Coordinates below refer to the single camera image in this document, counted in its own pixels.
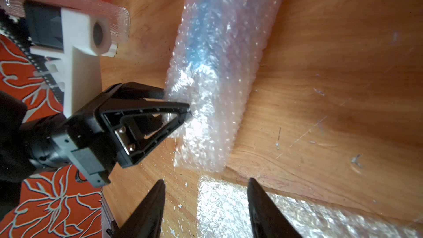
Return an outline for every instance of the white 3d-printed part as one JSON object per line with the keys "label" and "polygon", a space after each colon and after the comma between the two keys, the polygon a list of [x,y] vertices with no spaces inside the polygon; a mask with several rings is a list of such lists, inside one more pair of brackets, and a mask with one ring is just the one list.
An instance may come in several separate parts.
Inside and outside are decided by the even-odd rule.
{"label": "white 3d-printed part", "polygon": [[[61,9],[63,51],[32,46],[32,54],[57,58],[45,63],[51,76],[64,92],[63,114],[69,118],[102,92],[99,55],[110,50],[107,18],[91,16],[74,9]],[[102,41],[95,44],[95,24],[102,29]]]}

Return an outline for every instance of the black cable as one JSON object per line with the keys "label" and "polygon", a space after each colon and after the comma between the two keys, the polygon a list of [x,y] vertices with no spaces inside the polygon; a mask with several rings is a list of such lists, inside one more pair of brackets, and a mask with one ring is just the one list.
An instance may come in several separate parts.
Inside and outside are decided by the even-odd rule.
{"label": "black cable", "polygon": [[4,35],[8,37],[21,52],[27,57],[28,61],[35,66],[39,73],[42,73],[44,81],[49,85],[50,90],[56,97],[58,102],[63,105],[63,92],[57,86],[56,81],[50,74],[45,74],[48,71],[45,62],[49,61],[47,57],[35,55],[30,53],[30,46],[32,43],[29,41],[29,32],[26,28],[24,19],[20,19],[18,24],[14,23],[9,15],[0,8],[0,29],[3,30]]}

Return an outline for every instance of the clear plastic film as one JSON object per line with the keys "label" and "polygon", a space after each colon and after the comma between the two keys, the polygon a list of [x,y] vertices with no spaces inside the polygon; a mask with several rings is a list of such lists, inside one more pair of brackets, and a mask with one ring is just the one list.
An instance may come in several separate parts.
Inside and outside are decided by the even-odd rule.
{"label": "clear plastic film", "polygon": [[[25,0],[0,0],[0,6],[10,15],[25,17],[23,3]],[[80,9],[91,15],[101,15],[109,18],[112,41],[123,43],[127,41],[130,30],[130,15],[126,8],[100,0],[33,0],[60,7]]]}
{"label": "clear plastic film", "polygon": [[282,0],[186,0],[165,98],[190,104],[174,165],[220,172]]}
{"label": "clear plastic film", "polygon": [[[419,237],[416,230],[395,226],[345,210],[268,193],[304,238]],[[247,188],[203,175],[199,181],[197,237],[252,237]]]}

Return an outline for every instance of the metal screw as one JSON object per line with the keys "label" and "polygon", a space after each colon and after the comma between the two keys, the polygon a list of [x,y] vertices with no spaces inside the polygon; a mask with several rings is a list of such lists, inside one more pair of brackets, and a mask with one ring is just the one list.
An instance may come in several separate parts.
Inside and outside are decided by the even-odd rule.
{"label": "metal screw", "polygon": [[122,127],[118,130],[118,132],[119,132],[120,134],[124,134],[124,133],[126,132],[126,128],[125,128],[125,126],[122,126]]}
{"label": "metal screw", "polygon": [[130,145],[128,145],[128,150],[129,150],[130,152],[135,151],[135,144],[131,143]]}

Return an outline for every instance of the wood grain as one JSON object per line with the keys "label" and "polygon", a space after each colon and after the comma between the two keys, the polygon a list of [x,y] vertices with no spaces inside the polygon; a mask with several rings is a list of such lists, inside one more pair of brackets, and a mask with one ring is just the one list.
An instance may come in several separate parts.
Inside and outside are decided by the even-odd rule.
{"label": "wood grain", "polygon": [[[104,88],[164,87],[183,1],[114,0],[131,34],[102,57]],[[421,228],[422,10],[423,0],[283,0],[220,176]],[[186,220],[196,233],[198,173],[174,170],[173,149],[168,139],[139,166],[115,168],[104,192],[119,225],[165,178],[164,233],[188,236]]]}

